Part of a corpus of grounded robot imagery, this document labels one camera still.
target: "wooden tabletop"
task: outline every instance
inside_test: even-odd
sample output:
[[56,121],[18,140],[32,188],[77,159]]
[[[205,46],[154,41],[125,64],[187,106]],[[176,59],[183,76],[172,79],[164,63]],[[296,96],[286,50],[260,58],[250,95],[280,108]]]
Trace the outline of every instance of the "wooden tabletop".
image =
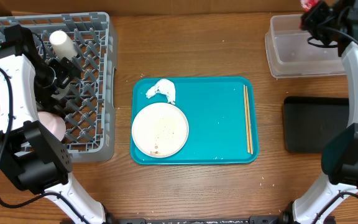
[[[74,165],[74,174],[118,218],[244,218],[278,215],[321,173],[320,156],[284,148],[282,106],[287,96],[347,97],[345,77],[276,80],[265,33],[274,14],[113,17],[119,34],[114,77],[116,138],[107,162]],[[249,165],[141,166],[129,153],[132,89],[148,77],[246,77],[254,87],[260,154]],[[32,197],[0,175],[1,197]],[[358,223],[358,200],[334,211],[338,223]],[[58,223],[67,218],[48,200],[10,210],[0,223]]]

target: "wooden chopstick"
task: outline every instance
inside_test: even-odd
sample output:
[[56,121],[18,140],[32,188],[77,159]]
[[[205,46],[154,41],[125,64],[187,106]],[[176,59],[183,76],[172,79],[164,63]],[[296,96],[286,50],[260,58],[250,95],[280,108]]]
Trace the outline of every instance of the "wooden chopstick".
[[251,116],[249,114],[249,97],[248,97],[248,88],[246,87],[246,96],[247,96],[247,120],[248,120],[248,138],[250,144],[251,155],[254,154],[254,148],[252,147],[252,130],[251,130]]
[[247,112],[247,92],[246,92],[246,86],[244,85],[244,109],[246,112],[246,131],[247,131],[247,149],[248,149],[248,153],[251,153],[251,149],[250,149],[250,144],[249,144],[249,130],[248,130],[248,112]]

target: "round plate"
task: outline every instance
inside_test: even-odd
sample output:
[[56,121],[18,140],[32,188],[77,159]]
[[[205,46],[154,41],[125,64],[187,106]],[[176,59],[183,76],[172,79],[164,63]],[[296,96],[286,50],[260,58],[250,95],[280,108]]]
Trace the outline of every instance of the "round plate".
[[169,103],[154,103],[143,108],[132,124],[132,138],[144,154],[164,158],[177,153],[189,136],[185,114]]

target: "blue tray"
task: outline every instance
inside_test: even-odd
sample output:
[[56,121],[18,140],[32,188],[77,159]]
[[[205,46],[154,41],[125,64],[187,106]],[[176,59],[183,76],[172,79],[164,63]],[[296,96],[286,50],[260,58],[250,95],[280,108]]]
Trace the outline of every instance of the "blue tray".
[[[242,77],[168,78],[175,84],[176,106],[189,122],[189,136],[183,148],[166,158],[153,158],[141,152],[131,137],[131,156],[143,165],[243,164],[259,153],[254,91]],[[159,78],[144,78],[135,84],[132,122],[138,112],[152,103],[167,102],[165,95],[147,99],[146,91]],[[248,87],[254,154],[247,152],[243,86]]]

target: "clear plastic bin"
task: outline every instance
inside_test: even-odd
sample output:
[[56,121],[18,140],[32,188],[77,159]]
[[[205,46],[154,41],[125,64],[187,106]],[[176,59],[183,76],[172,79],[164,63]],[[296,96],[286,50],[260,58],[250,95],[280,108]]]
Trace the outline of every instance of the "clear plastic bin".
[[265,35],[267,61],[275,78],[344,75],[337,48],[322,49],[308,44],[310,34],[300,30],[301,14],[273,16]]

